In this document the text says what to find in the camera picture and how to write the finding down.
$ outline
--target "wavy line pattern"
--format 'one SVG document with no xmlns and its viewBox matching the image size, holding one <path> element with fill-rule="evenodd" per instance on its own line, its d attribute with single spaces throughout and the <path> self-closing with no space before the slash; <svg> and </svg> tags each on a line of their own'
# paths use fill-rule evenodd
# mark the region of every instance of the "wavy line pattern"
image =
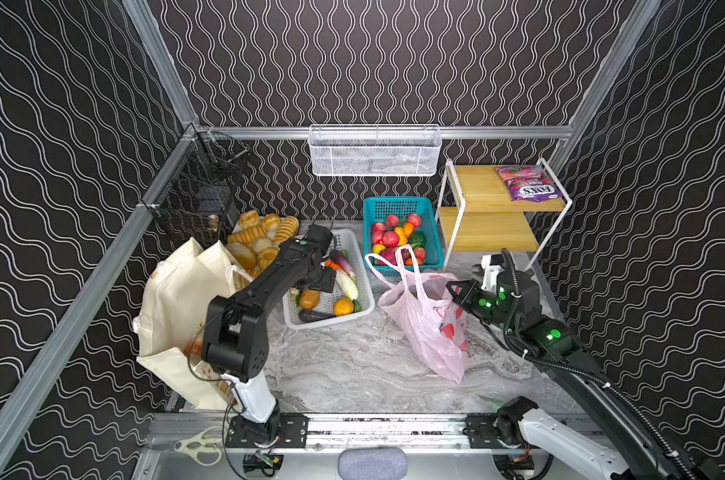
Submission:
<svg viewBox="0 0 725 480">
<path fill-rule="evenodd" d="M 0 408 L 182 131 L 118 0 L 0 0 Z M 170 391 L 137 365 L 146 231 L 3 478 L 129 478 Z"/>
<path fill-rule="evenodd" d="M 566 124 L 633 0 L 152 0 L 203 124 Z"/>
<path fill-rule="evenodd" d="M 299 218 L 361 219 L 368 197 L 415 195 L 436 206 L 444 159 L 457 164 L 532 164 L 551 155 L 556 140 L 445 140 L 437 175 L 429 178 L 316 177 L 305 141 L 260 140 L 236 191 L 240 211 Z"/>
<path fill-rule="evenodd" d="M 575 206 L 541 258 L 560 309 L 725 471 L 725 2 L 662 3 L 560 177 Z"/>
</svg>

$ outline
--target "purple snack bag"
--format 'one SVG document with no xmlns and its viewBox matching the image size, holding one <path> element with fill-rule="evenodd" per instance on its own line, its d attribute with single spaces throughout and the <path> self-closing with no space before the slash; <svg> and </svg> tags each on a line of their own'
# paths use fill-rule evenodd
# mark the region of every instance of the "purple snack bag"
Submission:
<svg viewBox="0 0 725 480">
<path fill-rule="evenodd" d="M 496 167 L 506 184 L 512 200 L 545 202 L 561 198 L 562 192 L 539 165 L 511 165 Z"/>
</svg>

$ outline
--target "pink plastic bag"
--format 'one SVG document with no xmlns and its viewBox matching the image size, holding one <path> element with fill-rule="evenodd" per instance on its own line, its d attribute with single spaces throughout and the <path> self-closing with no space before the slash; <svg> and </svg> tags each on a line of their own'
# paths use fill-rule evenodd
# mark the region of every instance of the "pink plastic bag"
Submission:
<svg viewBox="0 0 725 480">
<path fill-rule="evenodd" d="M 378 299 L 378 306 L 405 332 L 419 360 L 439 376 L 461 383 L 469 361 L 464 335 L 466 315 L 453 303 L 446 287 L 447 282 L 458 278 L 439 272 L 422 274 L 418 264 L 413 265 L 413 272 L 407 270 L 402 259 L 405 248 L 410 250 L 411 258 L 415 258 L 410 245 L 401 246 L 395 254 L 397 265 L 388 263 L 380 255 L 365 255 L 373 274 L 391 288 Z M 371 257 L 395 269 L 401 281 L 395 285 L 386 280 L 373 268 Z"/>
</svg>

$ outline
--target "scissor handle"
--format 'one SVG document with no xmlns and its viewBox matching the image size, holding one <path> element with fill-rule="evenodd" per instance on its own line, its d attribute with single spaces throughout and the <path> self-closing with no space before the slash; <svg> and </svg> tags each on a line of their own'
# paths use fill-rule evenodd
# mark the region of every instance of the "scissor handle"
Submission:
<svg viewBox="0 0 725 480">
<path fill-rule="evenodd" d="M 221 437 L 212 437 L 212 438 L 205 438 L 205 434 L 209 432 L 210 430 L 213 430 L 214 428 L 221 428 L 221 427 L 210 427 L 202 432 L 198 433 L 194 437 L 185 438 L 184 440 L 179 440 L 176 442 L 173 446 L 173 449 L 178 453 L 185 453 L 186 455 L 192 457 L 195 462 L 199 463 L 201 466 L 209 467 L 214 466 L 216 463 L 218 463 L 221 460 L 221 457 L 223 457 L 223 438 Z M 216 447 L 208 447 L 210 443 L 213 443 L 216 445 Z M 214 461 L 211 463 L 205 463 L 202 460 L 200 460 L 200 453 L 217 453 L 218 456 Z"/>
</svg>

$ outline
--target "blue plastic basket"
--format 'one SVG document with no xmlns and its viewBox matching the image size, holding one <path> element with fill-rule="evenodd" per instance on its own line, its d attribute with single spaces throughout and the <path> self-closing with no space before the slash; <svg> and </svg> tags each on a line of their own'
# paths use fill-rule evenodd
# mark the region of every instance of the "blue plastic basket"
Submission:
<svg viewBox="0 0 725 480">
<path fill-rule="evenodd" d="M 365 225 L 365 253 L 373 251 L 371 243 L 371 228 L 376 222 L 385 222 L 389 215 L 407 218 L 410 214 L 421 215 L 421 226 L 418 230 L 426 235 L 426 260 L 421 265 L 421 270 L 431 268 L 440 269 L 445 263 L 440 243 L 440 234 L 437 232 L 437 224 L 434 222 L 434 209 L 431 201 L 425 197 L 371 197 L 366 198 L 362 205 L 362 223 Z M 399 276 L 396 270 L 390 266 L 374 265 L 373 268 L 384 276 Z"/>
</svg>

